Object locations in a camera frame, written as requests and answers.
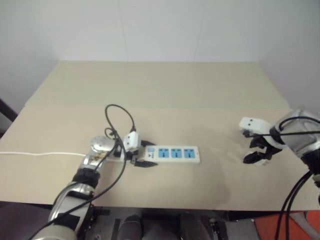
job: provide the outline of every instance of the white power strip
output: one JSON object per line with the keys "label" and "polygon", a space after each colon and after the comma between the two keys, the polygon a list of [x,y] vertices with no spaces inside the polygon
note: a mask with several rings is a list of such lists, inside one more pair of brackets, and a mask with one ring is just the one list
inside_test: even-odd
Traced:
{"label": "white power strip", "polygon": [[200,154],[197,146],[146,146],[139,153],[138,160],[157,164],[199,164]]}

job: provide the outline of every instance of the white wall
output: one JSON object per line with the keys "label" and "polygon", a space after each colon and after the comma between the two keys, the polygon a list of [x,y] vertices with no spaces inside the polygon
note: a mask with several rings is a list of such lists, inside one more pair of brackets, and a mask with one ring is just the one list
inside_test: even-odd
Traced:
{"label": "white wall", "polygon": [[294,107],[320,113],[320,1],[298,1],[260,65]]}
{"label": "white wall", "polygon": [[320,110],[319,15],[319,0],[2,0],[0,98],[19,112],[59,59],[260,61]]}

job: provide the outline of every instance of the beige table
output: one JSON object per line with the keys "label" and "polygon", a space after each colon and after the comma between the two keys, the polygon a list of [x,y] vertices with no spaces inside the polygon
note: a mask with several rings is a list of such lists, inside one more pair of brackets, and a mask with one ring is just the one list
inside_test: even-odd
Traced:
{"label": "beige table", "polygon": [[[26,103],[0,140],[0,151],[86,154],[107,127],[104,106],[116,103],[134,117],[142,139],[159,145],[199,146],[201,164],[139,168],[128,164],[98,206],[279,210],[307,167],[290,150],[267,166],[242,163],[249,139],[243,116],[274,123],[290,109],[256,63],[61,62]],[[128,117],[110,111],[124,135]],[[82,158],[69,155],[0,155],[0,201],[52,204]],[[103,166],[98,192],[118,175]],[[318,209],[309,180],[294,210]]]}

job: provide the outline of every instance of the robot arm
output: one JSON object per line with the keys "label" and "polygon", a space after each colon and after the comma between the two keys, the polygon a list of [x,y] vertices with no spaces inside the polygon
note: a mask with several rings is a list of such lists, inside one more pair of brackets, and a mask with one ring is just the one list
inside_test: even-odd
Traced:
{"label": "robot arm", "polygon": [[[113,150],[115,140],[96,136],[91,140],[89,153],[84,157],[72,181],[61,191],[53,203],[48,221],[91,199],[95,194],[103,163],[100,161]],[[39,231],[33,240],[76,240],[88,229],[92,221],[93,205],[88,203],[78,210]]]}
{"label": "robot arm", "polygon": [[244,163],[270,160],[272,155],[288,147],[309,167],[315,184],[320,187],[320,133],[290,134],[319,132],[320,121],[317,116],[305,110],[293,110],[274,126],[261,119],[244,117],[239,129],[245,137],[254,136],[250,148],[264,150],[248,154],[243,159]]}

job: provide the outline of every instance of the white cable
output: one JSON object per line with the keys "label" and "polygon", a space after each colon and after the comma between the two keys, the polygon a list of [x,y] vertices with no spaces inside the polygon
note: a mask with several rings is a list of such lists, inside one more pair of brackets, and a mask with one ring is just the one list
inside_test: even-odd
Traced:
{"label": "white cable", "polygon": [[0,154],[7,155],[31,155],[31,156],[46,156],[46,155],[75,155],[84,157],[85,154],[75,152],[44,152],[44,153],[32,153],[32,152],[21,152],[21,151],[0,151]]}

